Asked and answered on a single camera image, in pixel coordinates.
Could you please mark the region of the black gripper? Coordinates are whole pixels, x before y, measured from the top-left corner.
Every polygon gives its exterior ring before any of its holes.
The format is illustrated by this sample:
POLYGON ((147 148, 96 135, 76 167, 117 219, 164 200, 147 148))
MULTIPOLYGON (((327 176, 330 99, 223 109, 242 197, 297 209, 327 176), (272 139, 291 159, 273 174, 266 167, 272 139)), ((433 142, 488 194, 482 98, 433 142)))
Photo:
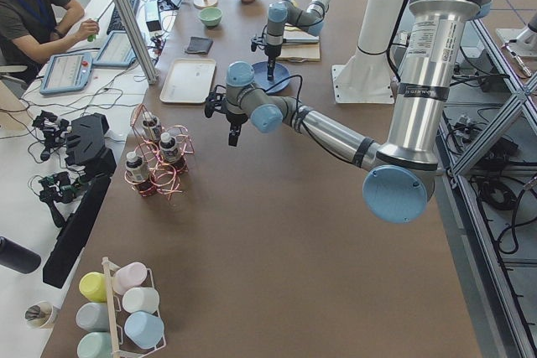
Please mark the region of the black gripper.
POLYGON ((204 113, 206 118, 211 118, 215 112, 226 116, 230 122, 228 145, 236 147, 241 135, 241 125, 248 121, 248 116, 244 113, 230 112, 227 108, 225 93, 219 92, 218 88, 226 89, 223 85, 215 85, 209 91, 205 99, 204 113))
POLYGON ((276 59, 281 55, 282 46, 284 44, 283 35, 264 34, 251 39, 251 51, 260 48, 268 57, 267 62, 267 79, 274 80, 274 69, 276 59))

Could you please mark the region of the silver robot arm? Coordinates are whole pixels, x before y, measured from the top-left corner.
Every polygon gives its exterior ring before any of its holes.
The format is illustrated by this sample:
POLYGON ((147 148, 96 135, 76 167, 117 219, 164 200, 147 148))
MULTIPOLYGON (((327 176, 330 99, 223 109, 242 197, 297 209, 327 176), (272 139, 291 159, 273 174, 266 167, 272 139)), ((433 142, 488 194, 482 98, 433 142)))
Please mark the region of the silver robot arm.
POLYGON ((318 37, 329 9, 330 0, 310 0, 306 9, 300 8, 293 0, 278 0, 268 6, 266 28, 260 37, 252 39, 252 50, 263 49, 267 64, 263 72, 269 81, 274 81, 276 60, 281 55, 286 24, 318 37))
POLYGON ((388 140, 379 144, 303 105, 298 98, 271 96, 244 61, 227 69, 224 93, 211 91, 205 114, 220 112, 230 124, 230 145, 242 125, 260 132, 287 124, 311 137, 336 158, 366 169, 363 198, 377 217, 406 223, 421 215, 434 192, 438 161, 435 135, 449 95, 465 24, 485 16, 491 0, 409 0, 414 15, 388 140))

